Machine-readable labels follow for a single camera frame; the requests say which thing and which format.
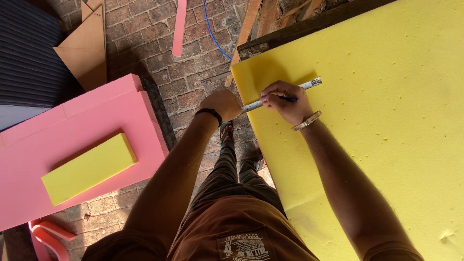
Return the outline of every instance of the dark pants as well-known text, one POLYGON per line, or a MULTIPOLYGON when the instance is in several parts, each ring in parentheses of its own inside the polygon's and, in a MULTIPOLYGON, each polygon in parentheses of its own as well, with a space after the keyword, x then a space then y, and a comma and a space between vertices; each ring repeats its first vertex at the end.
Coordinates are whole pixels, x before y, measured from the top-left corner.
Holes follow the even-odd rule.
POLYGON ((256 161, 245 161, 237 177, 237 157, 232 141, 221 144, 221 152, 213 171, 198 189, 190 208, 194 208, 200 200, 220 198, 232 195, 249 195, 263 200, 276 207, 285 217, 277 190, 270 187, 256 169, 256 161))

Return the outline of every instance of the yellow foam sheet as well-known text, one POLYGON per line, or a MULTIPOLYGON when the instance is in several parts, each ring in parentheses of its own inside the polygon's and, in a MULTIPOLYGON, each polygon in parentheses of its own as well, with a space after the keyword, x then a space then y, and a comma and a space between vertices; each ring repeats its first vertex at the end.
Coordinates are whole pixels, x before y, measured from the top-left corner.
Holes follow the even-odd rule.
MULTIPOLYGON (((464 1, 398 0, 232 67, 244 104, 282 79, 385 195, 428 261, 464 255, 464 1)), ((321 260, 357 260, 304 139, 248 113, 291 224, 321 260)))
POLYGON ((120 133, 42 177, 54 206, 90 189, 137 163, 132 147, 120 133))

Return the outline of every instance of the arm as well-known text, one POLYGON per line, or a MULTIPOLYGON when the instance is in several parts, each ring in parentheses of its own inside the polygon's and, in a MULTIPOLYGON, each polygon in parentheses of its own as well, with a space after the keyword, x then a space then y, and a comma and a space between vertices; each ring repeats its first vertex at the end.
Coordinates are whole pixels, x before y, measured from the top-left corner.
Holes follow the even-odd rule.
MULTIPOLYGON (((277 81, 261 92, 269 109, 277 109, 292 125, 313 115, 302 87, 277 81), (278 95, 299 98, 296 103, 279 99, 278 95)), ((410 245, 406 232, 395 213, 374 184, 338 144, 319 119, 300 130, 311 150, 319 175, 338 221, 359 258, 372 247, 387 241, 410 245)))
MULTIPOLYGON (((241 103, 230 91, 218 91, 200 103, 215 109, 224 121, 241 113, 241 103)), ((201 159, 218 120, 200 113, 185 131, 135 202, 124 229, 134 229, 163 242, 169 251, 192 196, 201 159)))

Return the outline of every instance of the person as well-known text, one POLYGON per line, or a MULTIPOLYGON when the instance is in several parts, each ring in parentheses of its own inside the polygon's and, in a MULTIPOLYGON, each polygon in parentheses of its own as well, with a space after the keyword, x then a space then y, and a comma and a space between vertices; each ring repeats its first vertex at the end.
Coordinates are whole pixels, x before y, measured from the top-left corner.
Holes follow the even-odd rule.
MULTIPOLYGON (((289 124, 298 125, 314 114, 302 87, 277 81, 261 94, 263 105, 276 109, 289 124)), ((199 113, 135 202, 123 230, 89 246, 82 260, 318 260, 287 220, 277 191, 257 175, 263 160, 245 161, 237 174, 233 127, 228 121, 241 113, 241 106, 229 90, 203 100, 199 113), (203 152, 218 121, 225 122, 219 158, 188 207, 203 152)), ((300 133, 358 257, 423 261, 388 202, 324 123, 317 119, 300 133)))

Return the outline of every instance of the leg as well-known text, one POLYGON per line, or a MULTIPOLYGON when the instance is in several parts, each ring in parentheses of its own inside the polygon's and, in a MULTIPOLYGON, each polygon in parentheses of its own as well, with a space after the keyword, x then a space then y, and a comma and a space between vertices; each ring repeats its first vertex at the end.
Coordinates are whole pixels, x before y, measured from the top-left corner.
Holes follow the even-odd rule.
POLYGON ((226 135, 221 144, 219 158, 214 165, 213 171, 201 184, 197 194, 193 198, 191 208, 194 208, 198 201, 207 198, 217 198, 228 196, 221 191, 237 186, 237 158, 235 156, 234 144, 232 141, 233 126, 226 126, 221 135, 226 135))
POLYGON ((245 185, 246 192, 249 195, 268 202, 277 208, 285 217, 287 217, 284 211, 284 207, 280 202, 277 190, 269 186, 266 181, 264 181, 264 179, 258 175, 258 166, 259 164, 257 161, 246 160, 242 164, 240 173, 238 174, 240 183, 245 185))

